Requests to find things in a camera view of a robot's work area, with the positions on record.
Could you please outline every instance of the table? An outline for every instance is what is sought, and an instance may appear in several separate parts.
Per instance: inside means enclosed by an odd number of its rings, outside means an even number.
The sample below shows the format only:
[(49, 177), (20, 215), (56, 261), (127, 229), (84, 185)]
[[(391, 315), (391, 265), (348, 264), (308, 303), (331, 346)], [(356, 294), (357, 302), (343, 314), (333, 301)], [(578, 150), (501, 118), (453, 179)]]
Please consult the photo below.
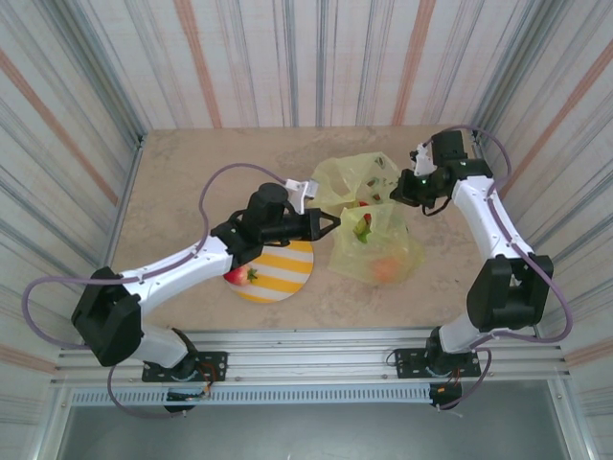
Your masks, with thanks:
[[(408, 153), (440, 126), (176, 129), (152, 131), (129, 199), (113, 268), (138, 267), (196, 242), (202, 234), (200, 191), (219, 168), (256, 163), (282, 177), (310, 177), (331, 156), (383, 151), (399, 168)], [(469, 150), (465, 140), (465, 150)], [(243, 209), (266, 181), (260, 172), (225, 172), (205, 209), (212, 225)], [(482, 262), (461, 213), (450, 206), (426, 218), (404, 207), (409, 230), (426, 261), (405, 283), (372, 287), (327, 270), (332, 237), (315, 242), (315, 267), (305, 287), (287, 300), (240, 299), (219, 277), (170, 299), (147, 322), (182, 330), (345, 329), (430, 327), (465, 311), (465, 297)]]

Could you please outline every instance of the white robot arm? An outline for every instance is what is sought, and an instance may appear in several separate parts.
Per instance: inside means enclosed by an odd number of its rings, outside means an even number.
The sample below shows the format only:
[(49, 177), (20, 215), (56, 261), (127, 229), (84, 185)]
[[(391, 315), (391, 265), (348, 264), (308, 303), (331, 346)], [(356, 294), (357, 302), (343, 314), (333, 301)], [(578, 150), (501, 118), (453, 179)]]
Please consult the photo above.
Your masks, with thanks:
[[(410, 379), (442, 377), (460, 369), (465, 376), (478, 377), (481, 372), (473, 349), (480, 341), (536, 325), (545, 308), (549, 286), (517, 249), (549, 278), (554, 267), (549, 257), (535, 255), (519, 236), (494, 190), (488, 164), (468, 158), (460, 131), (442, 131), (432, 137), (431, 145), (431, 159), (425, 155), (426, 145), (411, 153), (416, 167), (402, 171), (390, 198), (421, 207), (425, 216), (438, 214), (453, 201), (470, 226), (484, 264), (466, 296), (466, 313), (435, 328), (424, 349), (395, 350), (397, 372), (400, 378)], [(437, 198), (445, 198), (443, 206), (426, 212), (434, 208)]]
[[(288, 179), (284, 187), (263, 184), (247, 208), (214, 228), (204, 244), (199, 241), (158, 262), (118, 274), (101, 268), (92, 278), (137, 281), (88, 286), (73, 313), (73, 324), (103, 366), (134, 357), (149, 367), (159, 366), (175, 380), (188, 379), (195, 372), (194, 346), (180, 331), (148, 325), (145, 317), (183, 290), (251, 262), (265, 245), (323, 238), (340, 220), (319, 209), (305, 209), (305, 201), (316, 192), (312, 180)], [(320, 219), (331, 224), (321, 228)]]

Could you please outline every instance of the mounting plate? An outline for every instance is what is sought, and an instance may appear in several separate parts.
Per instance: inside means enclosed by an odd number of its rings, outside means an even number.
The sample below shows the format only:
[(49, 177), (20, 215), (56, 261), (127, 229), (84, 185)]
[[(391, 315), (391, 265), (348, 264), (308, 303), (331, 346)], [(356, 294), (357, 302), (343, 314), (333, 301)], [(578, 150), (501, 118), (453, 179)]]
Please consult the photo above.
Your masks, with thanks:
[[(211, 364), (215, 368), (216, 377), (211, 376), (211, 368), (203, 368), (205, 376), (209, 381), (225, 381), (226, 371), (228, 370), (228, 354), (226, 352), (198, 352), (198, 362)], [(146, 363), (143, 369), (143, 381), (145, 382), (204, 382), (202, 375), (198, 371), (193, 371), (186, 379), (178, 379), (172, 375), (171, 369), (166, 369), (157, 364)]]
[[(428, 368), (428, 359), (424, 348), (399, 348), (394, 350), (396, 358), (396, 372), (399, 379), (431, 379), (433, 377), (449, 377), (451, 371), (446, 375), (436, 375)], [(472, 358), (463, 359), (460, 368), (460, 377), (479, 377), (481, 376), (481, 366), (479, 358), (475, 352), (470, 354)]]

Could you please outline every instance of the cable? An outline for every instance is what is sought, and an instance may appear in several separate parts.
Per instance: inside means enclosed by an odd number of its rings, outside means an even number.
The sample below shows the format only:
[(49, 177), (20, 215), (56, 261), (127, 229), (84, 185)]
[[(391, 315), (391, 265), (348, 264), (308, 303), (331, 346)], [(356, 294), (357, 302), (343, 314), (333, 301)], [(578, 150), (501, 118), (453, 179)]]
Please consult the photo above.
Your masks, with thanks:
[[(495, 180), (494, 183), (491, 184), (491, 187), (489, 187), (488, 194), (487, 194), (489, 210), (491, 211), (491, 214), (494, 217), (494, 220), (496, 221), (496, 224), (500, 228), (500, 231), (502, 232), (502, 234), (504, 235), (505, 239), (507, 240), (507, 244), (509, 244), (510, 247), (517, 253), (517, 255), (519, 255), (519, 257), (521, 257), (524, 260), (524, 262), (526, 263), (527, 266), (529, 266), (532, 270), (534, 270), (536, 272), (536, 274), (538, 274), (538, 276), (540, 276), (543, 279), (543, 281), (549, 286), (549, 288), (552, 290), (552, 292), (556, 295), (557, 300), (559, 301), (559, 303), (562, 306), (562, 309), (564, 310), (564, 316), (565, 316), (565, 319), (566, 319), (566, 326), (564, 327), (564, 330), (560, 334), (558, 334), (558, 335), (556, 335), (554, 337), (540, 338), (540, 337), (532, 337), (532, 336), (529, 336), (529, 335), (522, 335), (521, 333), (511, 333), (511, 332), (508, 332), (508, 331), (501, 331), (499, 333), (495, 333), (495, 335), (493, 335), (493, 334), (486, 335), (485, 337), (482, 337), (479, 340), (476, 340), (475, 342), (470, 344), (470, 348), (478, 347), (478, 346), (483, 345), (484, 343), (492, 340), (493, 338), (500, 337), (500, 336), (516, 338), (518, 340), (524, 340), (526, 342), (532, 342), (532, 343), (556, 343), (556, 342), (559, 342), (560, 340), (563, 340), (572, 331), (573, 324), (574, 324), (573, 313), (571, 312), (571, 308), (568, 305), (568, 301), (566, 300), (566, 297), (564, 297), (564, 294), (562, 293), (562, 290), (557, 285), (557, 283), (552, 278), (550, 278), (547, 275), (547, 273), (545, 273), (528, 256), (528, 254), (526, 254), (513, 241), (511, 233), (509, 232), (509, 230), (505, 226), (504, 222), (500, 218), (500, 215), (498, 214), (498, 211), (496, 211), (496, 207), (494, 205), (494, 201), (493, 201), (493, 197), (492, 197), (493, 194), (495, 193), (496, 189), (498, 188), (498, 186), (500, 184), (505, 183), (511, 177), (511, 173), (512, 173), (511, 158), (509, 157), (509, 153), (507, 152), (507, 149), (505, 149), (505, 146), (503, 146), (502, 143), (498, 140), (498, 138), (496, 138), (496, 136), (494, 136), (491, 132), (489, 132), (486, 129), (483, 129), (481, 127), (478, 127), (478, 126), (476, 127), (474, 125), (455, 125), (455, 126), (451, 126), (451, 127), (446, 128), (446, 129), (443, 129), (440, 132), (450, 131), (450, 130), (453, 130), (453, 129), (469, 129), (471, 131), (480, 132), (481, 134), (486, 136), (490, 141), (492, 141), (498, 147), (498, 149), (500, 149), (500, 152), (502, 153), (502, 155), (503, 155), (503, 157), (505, 159), (505, 163), (507, 164), (507, 175), (505, 175), (504, 177), (501, 177), (500, 179)], [(432, 137), (430, 139), (428, 139), (426, 142), (424, 142), (423, 145), (425, 147), (427, 147), (428, 144), (430, 144), (431, 142), (432, 142)]]
[(390, 357), (392, 357), (392, 355), (396, 352), (396, 350), (393, 350), (389, 355), (387, 355), (387, 357), (385, 358), (385, 363), (390, 366), (390, 367), (396, 367), (395, 364), (390, 364)]
[[(280, 178), (278, 175), (274, 174), (273, 172), (267, 170), (266, 168), (263, 168), (261, 166), (258, 165), (252, 165), (250, 163), (233, 163), (231, 165), (227, 165), (224, 166), (223, 168), (221, 168), (219, 171), (217, 171), (216, 173), (214, 173), (211, 178), (207, 181), (207, 183), (204, 185), (204, 187), (202, 188), (202, 192), (200, 193), (200, 199), (198, 200), (198, 211), (200, 212), (200, 216), (202, 216), (202, 222), (203, 222), (203, 226), (204, 226), (204, 231), (202, 233), (202, 238), (200, 239), (200, 241), (198, 242), (198, 244), (195, 247), (195, 251), (191, 252), (190, 254), (186, 255), (183, 259), (180, 259), (179, 261), (176, 261), (172, 264), (168, 264), (166, 266), (163, 266), (161, 268), (158, 268), (156, 270), (152, 270), (149, 273), (146, 273), (143, 275), (143, 280), (146, 280), (148, 278), (151, 278), (153, 276), (157, 276), (157, 275), (161, 275), (163, 273), (166, 273), (168, 271), (174, 270), (175, 268), (183, 265), (184, 263), (188, 262), (189, 260), (191, 260), (193, 258), (193, 256), (198, 253), (200, 251), (200, 249), (202, 249), (202, 246), (204, 246), (204, 243), (207, 240), (207, 237), (209, 235), (209, 218), (207, 217), (206, 212), (204, 211), (204, 197), (207, 194), (207, 192), (209, 191), (209, 188), (211, 187), (211, 184), (213, 184), (213, 181), (215, 179), (217, 179), (217, 177), (232, 169), (232, 168), (250, 168), (253, 170), (258, 170), (262, 173), (268, 174), (270, 177), (272, 177), (273, 179), (277, 180), (278, 182), (281, 183), (285, 183), (285, 181)], [(130, 277), (130, 278), (121, 278), (121, 279), (114, 279), (114, 280), (96, 280), (96, 279), (91, 279), (91, 278), (70, 278), (70, 277), (63, 277), (63, 276), (43, 276), (42, 278), (38, 278), (37, 280), (32, 281), (31, 283), (29, 283), (26, 288), (23, 291), (23, 294), (21, 296), (21, 312), (23, 314), (23, 317), (26, 321), (26, 324), (30, 327), (30, 329), (32, 329), (32, 331), (38, 335), (40, 338), (42, 338), (43, 340), (56, 345), (58, 347), (67, 349), (67, 350), (88, 350), (89, 347), (87, 345), (79, 345), (76, 343), (71, 343), (71, 342), (65, 342), (63, 340), (59, 340), (57, 338), (51, 337), (50, 335), (47, 335), (44, 331), (42, 331), (34, 322), (32, 315), (30, 313), (30, 294), (32, 293), (32, 290), (38, 286), (41, 285), (43, 283), (62, 283), (64, 285), (66, 284), (75, 284), (75, 285), (92, 285), (92, 286), (116, 286), (116, 285), (126, 285), (129, 283), (136, 283), (136, 282), (140, 282), (141, 280), (136, 277)]]
[(113, 373), (115, 372), (115, 368), (117, 366), (113, 366), (108, 371), (108, 377), (106, 378), (106, 391), (108, 392), (108, 397), (111, 401), (117, 406), (118, 409), (122, 410), (128, 415), (132, 417), (138, 417), (139, 419), (172, 419), (174, 417), (178, 417), (180, 415), (184, 415), (184, 412), (174, 412), (168, 414), (155, 414), (153, 412), (145, 412), (142, 410), (135, 410), (130, 407), (126, 407), (121, 404), (117, 397), (113, 394), (113, 388), (111, 386), (111, 382), (113, 380)]
[[(211, 187), (211, 185), (213, 184), (213, 181), (217, 179), (220, 174), (232, 168), (250, 168), (250, 169), (257, 170), (262, 173), (268, 174), (270, 177), (272, 177), (273, 179), (275, 179), (276, 181), (282, 184), (285, 183), (285, 181), (281, 177), (274, 174), (273, 172), (261, 166), (252, 165), (251, 163), (233, 163), (231, 165), (224, 166), (219, 171), (215, 172), (209, 178), (209, 180), (204, 185), (204, 187), (202, 188), (202, 192), (200, 193), (200, 198), (198, 200), (198, 211), (200, 212), (200, 216), (202, 216), (202, 223), (203, 223), (204, 228), (202, 232), (202, 238), (196, 245), (195, 251), (173, 264), (169, 264), (161, 268), (158, 268), (156, 270), (152, 270), (149, 273), (146, 273), (143, 276), (143, 280), (151, 278), (153, 276), (161, 275), (171, 270), (174, 270), (175, 268), (188, 262), (195, 254), (197, 254), (200, 251), (200, 249), (202, 249), (202, 247), (204, 246), (207, 240), (207, 237), (209, 236), (209, 218), (207, 217), (207, 214), (204, 211), (204, 197), (209, 191), (209, 188)], [(21, 296), (21, 312), (23, 314), (24, 320), (26, 321), (26, 324), (30, 327), (30, 329), (36, 335), (38, 335), (38, 337), (42, 338), (43, 340), (53, 345), (56, 345), (58, 347), (68, 349), (68, 350), (89, 350), (89, 347), (87, 345), (79, 345), (76, 343), (65, 342), (63, 340), (59, 340), (57, 338), (51, 337), (50, 335), (47, 335), (44, 331), (42, 331), (36, 325), (30, 313), (30, 294), (32, 293), (32, 290), (36, 286), (41, 285), (43, 283), (62, 283), (64, 285), (65, 284), (77, 284), (77, 285), (92, 285), (92, 286), (116, 286), (116, 285), (125, 285), (128, 283), (135, 283), (135, 282), (140, 282), (140, 281), (141, 280), (135, 276), (130, 277), (130, 278), (121, 278), (121, 279), (114, 279), (114, 280), (96, 280), (96, 279), (91, 279), (91, 278), (69, 278), (69, 277), (63, 277), (63, 276), (43, 276), (42, 278), (38, 278), (30, 282), (24, 289), (23, 294)], [(111, 386), (111, 381), (113, 379), (113, 373), (115, 372), (115, 368), (116, 366), (113, 366), (108, 371), (108, 378), (106, 379), (106, 390), (108, 391), (108, 396), (111, 399), (111, 401), (124, 413), (128, 415), (132, 415), (134, 417), (139, 417), (141, 419), (168, 419), (168, 418), (173, 418), (173, 417), (176, 417), (182, 414), (181, 412), (177, 412), (173, 414), (154, 414), (150, 412), (134, 410), (134, 409), (131, 409), (121, 404), (119, 400), (113, 394), (113, 389)], [(215, 368), (213, 368), (212, 370), (212, 376), (214, 375), (215, 375)]]
[(481, 383), (483, 383), (483, 380), (486, 378), (486, 375), (488, 374), (488, 371), (489, 371), (489, 366), (491, 366), (491, 350), (489, 348), (475, 348), (474, 350), (475, 350), (475, 352), (486, 352), (488, 354), (488, 363), (486, 364), (486, 367), (484, 368), (483, 372), (481, 373), (481, 376), (479, 376), (477, 381), (475, 381), (475, 384), (472, 385), (470, 387), (470, 389), (468, 391), (466, 391), (457, 400), (454, 400), (452, 402), (448, 402), (447, 404), (437, 405), (437, 407), (440, 410), (446, 410), (446, 409), (450, 409), (452, 407), (455, 407), (457, 404), (461, 403), (462, 401), (464, 401), (465, 399), (470, 397), (470, 395), (472, 395), (477, 390), (477, 388), (479, 388)]
[(441, 206), (439, 209), (435, 211), (432, 211), (429, 214), (425, 212), (425, 206), (421, 205), (421, 213), (425, 215), (427, 218), (431, 218), (432, 216), (436, 216), (438, 213), (441, 213), (442, 211), (444, 211), (450, 202), (451, 202), (451, 196), (448, 196), (447, 199), (444, 201), (443, 206)]

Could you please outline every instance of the yellow plastic bag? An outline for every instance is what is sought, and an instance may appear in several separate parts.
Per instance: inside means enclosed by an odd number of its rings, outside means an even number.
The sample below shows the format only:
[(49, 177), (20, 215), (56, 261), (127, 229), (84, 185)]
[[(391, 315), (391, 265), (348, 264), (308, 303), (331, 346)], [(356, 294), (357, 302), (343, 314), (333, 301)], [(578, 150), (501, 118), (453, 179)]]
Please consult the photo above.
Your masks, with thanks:
[(332, 235), (329, 269), (364, 283), (401, 283), (423, 262), (423, 247), (396, 204), (344, 209)]
[(359, 201), (367, 204), (392, 202), (400, 171), (382, 152), (361, 153), (322, 161), (312, 178), (319, 183), (317, 196), (309, 207), (340, 216), (346, 207)]

